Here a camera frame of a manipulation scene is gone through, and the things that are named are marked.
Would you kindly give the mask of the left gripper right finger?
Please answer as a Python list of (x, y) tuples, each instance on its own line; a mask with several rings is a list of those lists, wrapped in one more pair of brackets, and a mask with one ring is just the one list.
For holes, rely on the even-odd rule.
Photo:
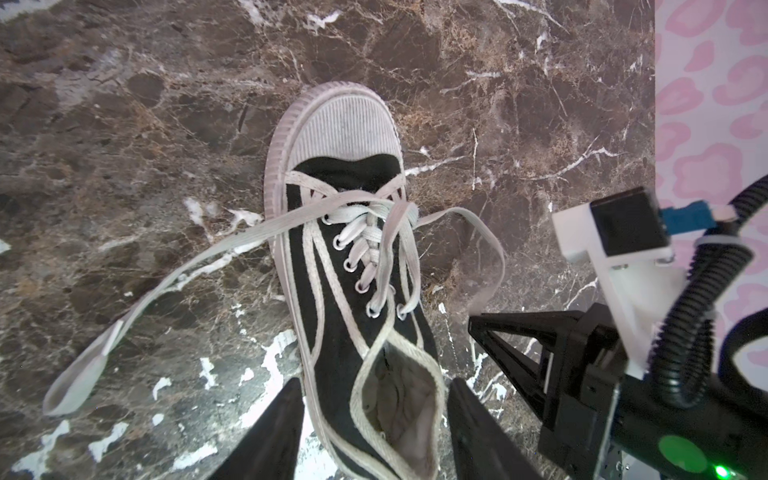
[(451, 381), (447, 418), (459, 480), (541, 479), (461, 378)]

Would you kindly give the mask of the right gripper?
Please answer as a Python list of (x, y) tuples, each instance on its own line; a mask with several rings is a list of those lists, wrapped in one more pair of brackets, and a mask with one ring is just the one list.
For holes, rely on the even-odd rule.
[[(475, 339), (542, 420), (538, 452), (572, 479), (621, 479), (620, 449), (610, 433), (626, 364), (608, 307), (587, 311), (482, 313)], [(539, 362), (496, 332), (534, 338)]]

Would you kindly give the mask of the black white sneaker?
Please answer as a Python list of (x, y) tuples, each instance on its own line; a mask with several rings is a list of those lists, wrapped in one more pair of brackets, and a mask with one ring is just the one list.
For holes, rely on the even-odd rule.
[(289, 306), (309, 416), (358, 479), (433, 479), (446, 396), (420, 303), (401, 144), (384, 101), (329, 82), (273, 134), (264, 214), (307, 218), (270, 247)]

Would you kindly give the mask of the white shoelace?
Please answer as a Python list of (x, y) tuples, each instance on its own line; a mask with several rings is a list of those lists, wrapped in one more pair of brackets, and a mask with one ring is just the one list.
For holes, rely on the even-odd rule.
[(355, 227), (352, 233), (359, 234), (366, 240), (377, 240), (381, 244), (379, 252), (371, 256), (375, 266), (364, 276), (362, 282), (365, 287), (373, 281), (377, 283), (377, 291), (373, 295), (371, 305), (372, 317), (378, 315), (384, 307), (386, 294), (384, 281), (388, 279), (393, 267), (393, 242), (400, 236), (402, 238), (401, 256), (406, 259), (406, 265), (413, 270), (414, 274), (413, 289), (407, 292), (406, 303), (397, 309), (397, 313), (399, 315), (411, 313), (415, 310), (421, 294), (420, 263), (413, 231), (448, 213), (463, 216), (496, 251), (500, 262), (505, 262), (505, 253), (498, 238), (471, 211), (452, 207), (421, 218), (415, 204), (403, 199), (390, 200), (383, 190), (377, 193), (361, 190), (331, 193), (307, 206), (251, 226), (242, 232), (236, 232), (172, 271), (153, 290), (144, 294), (125, 315), (97, 337), (54, 381), (44, 397), (43, 412), (48, 416), (59, 416), (79, 409), (102, 375), (109, 353), (122, 340), (134, 321), (160, 296), (169, 291), (181, 290), (187, 283), (206, 273), (208, 269), (200, 265), (202, 262), (209, 259), (219, 261), (221, 258), (229, 262), (232, 258), (259, 247), (267, 240), (272, 240), (292, 228), (313, 221), (322, 219), (347, 221)]

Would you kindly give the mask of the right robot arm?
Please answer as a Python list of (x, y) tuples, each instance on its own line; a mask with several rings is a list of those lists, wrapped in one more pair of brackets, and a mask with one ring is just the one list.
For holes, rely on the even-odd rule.
[(484, 313), (470, 336), (541, 421), (537, 451), (573, 479), (619, 479), (628, 454), (671, 479), (764, 479), (767, 411), (716, 377), (696, 406), (657, 400), (604, 304), (586, 312)]

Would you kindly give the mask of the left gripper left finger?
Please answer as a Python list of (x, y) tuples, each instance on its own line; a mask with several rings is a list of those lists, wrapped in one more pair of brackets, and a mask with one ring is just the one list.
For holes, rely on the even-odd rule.
[(293, 479), (303, 419), (301, 384), (292, 378), (209, 479)]

